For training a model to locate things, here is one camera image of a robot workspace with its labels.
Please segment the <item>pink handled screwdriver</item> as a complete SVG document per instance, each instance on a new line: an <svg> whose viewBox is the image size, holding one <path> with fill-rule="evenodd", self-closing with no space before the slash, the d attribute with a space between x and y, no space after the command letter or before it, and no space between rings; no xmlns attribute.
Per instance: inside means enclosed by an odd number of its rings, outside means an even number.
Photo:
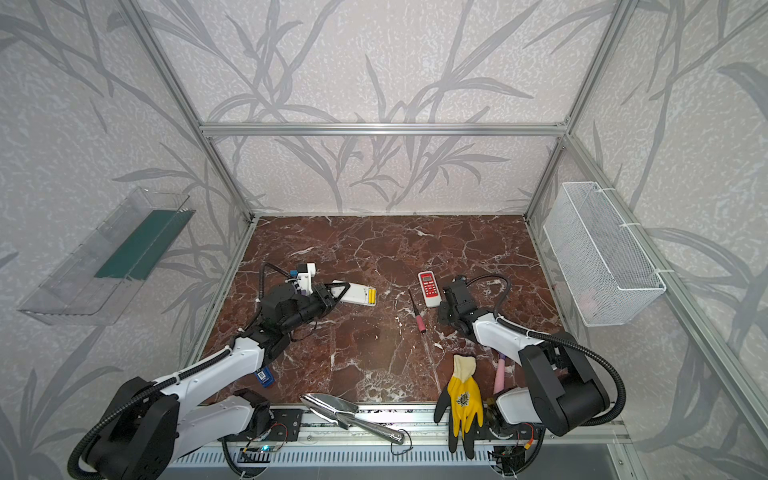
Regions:
<svg viewBox="0 0 768 480"><path fill-rule="evenodd" d="M421 315L418 305L415 302L412 292L408 291L408 294L411 300L412 310L413 310L414 318L417 323L418 331L421 334L424 334L426 332L426 325L425 325L424 319Z"/></svg>

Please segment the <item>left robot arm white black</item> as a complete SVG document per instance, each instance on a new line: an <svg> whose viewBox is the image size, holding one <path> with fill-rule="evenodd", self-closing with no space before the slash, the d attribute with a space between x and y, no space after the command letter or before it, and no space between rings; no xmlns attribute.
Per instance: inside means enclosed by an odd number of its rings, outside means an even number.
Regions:
<svg viewBox="0 0 768 480"><path fill-rule="evenodd" d="M276 360L293 330L326 316L344 298L348 282L317 284L304 296L290 283L275 287L260 305L289 302L273 326L254 324L219 352L154 381L135 377L114 395L101 419L67 461L73 479L156 479L177 458L207 443L257 425L252 396L215 405L204 400Z"/></svg>

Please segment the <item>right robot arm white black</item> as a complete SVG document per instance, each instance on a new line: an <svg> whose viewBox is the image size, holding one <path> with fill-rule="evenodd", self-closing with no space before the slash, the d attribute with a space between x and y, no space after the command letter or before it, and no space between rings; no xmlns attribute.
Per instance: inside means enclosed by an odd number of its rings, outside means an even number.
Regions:
<svg viewBox="0 0 768 480"><path fill-rule="evenodd" d="M622 413L626 386L608 360L566 332L546 334L504 318L499 308L507 290L492 310L478 306L470 286L479 280L458 276L444 286L438 321L522 367L525 386L495 399L506 423L541 424L563 436L580 426L609 423Z"/></svg>

